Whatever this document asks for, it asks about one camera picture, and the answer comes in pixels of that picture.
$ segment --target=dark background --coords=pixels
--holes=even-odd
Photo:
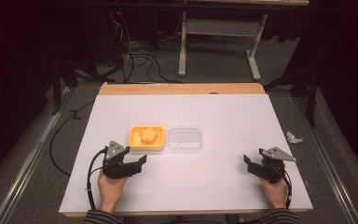
[[[315,70],[318,86],[358,156],[358,1],[314,0],[310,1],[310,7],[337,7],[342,14],[268,15],[262,38],[278,36],[284,41],[302,36],[285,75],[309,66],[313,53],[322,52],[323,63]],[[91,31],[83,21],[84,13],[76,8],[41,10],[34,4],[0,3],[0,162],[46,104],[44,91],[51,83],[57,60],[62,57],[75,60],[91,70],[96,62],[111,60],[112,55],[103,51],[103,45],[92,47],[89,42],[90,32],[108,32],[101,25],[104,22],[107,25],[107,21],[88,14],[89,27],[93,23],[99,25]],[[158,31],[170,35],[179,16],[173,11],[122,13],[131,27],[130,34],[156,47],[161,38]],[[228,20],[245,17],[214,13],[189,13],[189,16]],[[246,15],[247,19],[258,16]],[[100,38],[100,43],[111,44],[106,36]]]

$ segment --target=wooden table edge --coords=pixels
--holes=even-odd
[[[191,84],[107,84],[99,95],[120,94],[265,94],[259,83],[191,83]]]

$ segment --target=table leg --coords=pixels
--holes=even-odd
[[[263,34],[264,26],[266,25],[266,20],[267,20],[267,14],[263,14],[260,23],[257,26],[257,30],[255,32],[253,47],[250,50],[246,50],[246,57],[248,58],[249,66],[251,67],[254,81],[258,81],[261,79],[260,73],[258,72],[257,64],[255,63],[255,51],[257,50],[258,43],[260,42],[260,37]]]
[[[179,77],[186,75],[186,24],[187,24],[187,13],[183,12],[182,15],[182,45],[180,48],[179,55]]]

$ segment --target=striped sleeve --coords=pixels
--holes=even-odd
[[[260,224],[299,224],[298,216],[287,209],[274,209],[261,217]]]
[[[121,221],[112,214],[99,210],[89,210],[83,224],[121,224]]]

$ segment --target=metal bar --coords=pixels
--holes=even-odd
[[[65,88],[62,94],[65,95],[63,105],[67,103],[69,99],[69,96],[67,95],[71,95],[69,93],[69,88]],[[29,180],[31,179],[32,174],[34,173],[36,165],[43,155],[44,145],[48,139],[48,136],[50,135],[51,130],[54,128],[60,116],[61,111],[58,111],[57,114],[52,117],[52,120],[48,124],[45,132],[37,142],[36,146],[31,150],[30,154],[25,160],[25,163],[22,165],[16,180],[14,181],[10,190],[7,192],[7,196],[0,205],[0,224],[8,223],[10,216],[16,208],[17,202],[19,201],[22,193],[27,187]]]
[[[345,218],[348,223],[358,223],[358,214],[356,212],[353,203],[351,202],[351,197],[347,192],[347,189],[341,179],[338,176],[334,164],[331,162],[330,157],[327,154],[327,150],[324,148],[321,138],[319,137],[318,132],[307,119],[307,112],[305,106],[301,102],[301,99],[298,97],[294,98],[295,105],[300,111],[301,117],[307,125],[310,135],[316,145],[318,154],[322,160],[322,167],[324,168],[325,174],[330,182],[331,188],[336,194],[339,205],[341,206],[342,211],[344,212]]]

